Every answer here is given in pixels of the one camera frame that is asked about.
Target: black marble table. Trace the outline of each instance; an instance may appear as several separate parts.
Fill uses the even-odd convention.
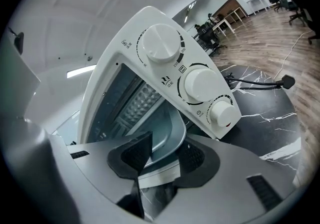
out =
[[[264,72],[247,66],[219,67],[223,76],[232,73],[234,78],[255,82],[272,82]],[[278,165],[293,181],[300,161],[301,134],[295,109],[285,89],[260,86],[244,82],[230,82],[241,111],[241,119],[220,140],[245,149],[261,159]],[[193,125],[188,133],[207,136]],[[173,198],[172,183],[141,190],[146,219],[152,221]]]

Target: white ceiling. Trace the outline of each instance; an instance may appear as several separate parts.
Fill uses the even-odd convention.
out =
[[[141,8],[153,5],[173,17],[193,1],[23,0],[9,25],[24,32],[22,58],[41,79],[27,117],[52,132],[79,109],[90,76],[66,79],[67,71],[97,63],[114,35]]]

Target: white knob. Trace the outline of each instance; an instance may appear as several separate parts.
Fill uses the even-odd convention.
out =
[[[221,127],[229,126],[235,115],[235,107],[225,101],[217,102],[210,112],[211,120],[216,121]]]
[[[189,96],[200,102],[208,102],[218,90],[216,73],[209,68],[193,70],[187,75],[184,86]]]
[[[180,36],[170,25],[158,23],[149,27],[142,36],[142,47],[154,62],[169,62],[180,49]]]

